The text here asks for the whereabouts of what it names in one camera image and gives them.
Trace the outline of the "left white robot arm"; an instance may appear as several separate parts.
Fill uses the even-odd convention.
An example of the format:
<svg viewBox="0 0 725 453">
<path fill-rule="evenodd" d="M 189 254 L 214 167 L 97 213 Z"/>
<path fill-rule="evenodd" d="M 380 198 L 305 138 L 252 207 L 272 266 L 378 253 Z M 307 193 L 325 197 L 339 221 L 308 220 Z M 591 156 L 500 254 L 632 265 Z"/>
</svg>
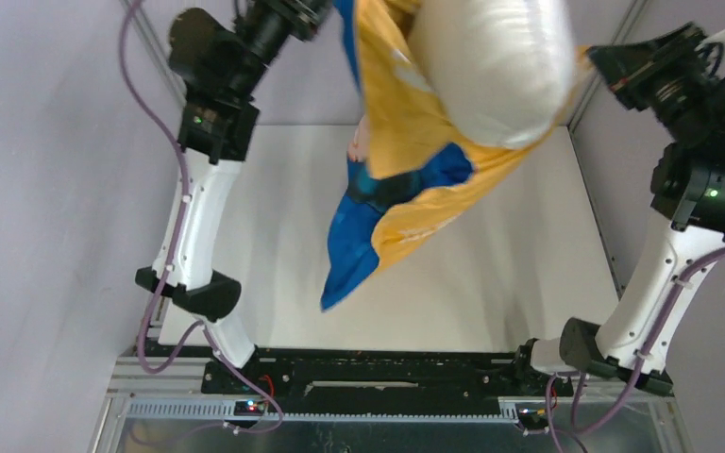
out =
<svg viewBox="0 0 725 453">
<path fill-rule="evenodd" d="M 313 39 L 331 9 L 330 1 L 254 1 L 229 30 L 204 9 L 188 8 L 168 33 L 168 66 L 186 87 L 178 133 L 166 135 L 178 160 L 178 193 L 163 246 L 135 281 L 202 323 L 238 393 L 257 388 L 261 368 L 249 360 L 256 346 L 234 312 L 242 285 L 212 267 L 218 228 L 259 116 L 254 90 L 288 39 Z"/>
</svg>

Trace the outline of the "yellow and blue pillowcase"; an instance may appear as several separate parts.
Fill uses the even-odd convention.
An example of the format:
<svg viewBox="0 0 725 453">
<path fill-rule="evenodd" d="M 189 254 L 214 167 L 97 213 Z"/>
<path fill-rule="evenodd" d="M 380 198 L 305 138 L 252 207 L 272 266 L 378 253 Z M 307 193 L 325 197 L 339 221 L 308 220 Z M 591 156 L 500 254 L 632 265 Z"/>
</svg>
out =
<svg viewBox="0 0 725 453">
<path fill-rule="evenodd" d="M 561 120 L 524 148 L 476 144 L 447 118 L 408 45 L 425 1 L 337 1 L 363 114 L 346 151 L 347 186 L 330 222 L 330 310 L 375 273 L 408 257 L 513 172 Z"/>
</svg>

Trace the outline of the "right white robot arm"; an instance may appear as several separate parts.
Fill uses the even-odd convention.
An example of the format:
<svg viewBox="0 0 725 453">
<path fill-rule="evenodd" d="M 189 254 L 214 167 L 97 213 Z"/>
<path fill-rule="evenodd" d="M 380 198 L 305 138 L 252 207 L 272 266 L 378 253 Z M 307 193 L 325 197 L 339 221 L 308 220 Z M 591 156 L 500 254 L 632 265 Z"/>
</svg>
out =
<svg viewBox="0 0 725 453">
<path fill-rule="evenodd" d="M 628 110 L 650 109 L 671 136 L 654 168 L 646 241 L 606 322 L 569 319 L 554 340 L 515 354 L 511 380 L 536 394 L 553 374 L 617 378 L 669 396 L 669 343 L 700 284 L 725 257 L 725 29 L 689 23 L 658 38 L 586 55 Z"/>
</svg>

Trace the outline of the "white pillow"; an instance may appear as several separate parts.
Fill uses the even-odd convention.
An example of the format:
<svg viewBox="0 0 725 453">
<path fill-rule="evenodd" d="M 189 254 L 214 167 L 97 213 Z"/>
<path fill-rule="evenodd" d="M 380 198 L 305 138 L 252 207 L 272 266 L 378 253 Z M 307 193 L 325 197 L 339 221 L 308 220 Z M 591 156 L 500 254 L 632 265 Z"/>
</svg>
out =
<svg viewBox="0 0 725 453">
<path fill-rule="evenodd" d="M 559 0 L 425 1 L 408 45 L 448 120 L 484 146 L 537 142 L 578 75 L 567 4 Z"/>
</svg>

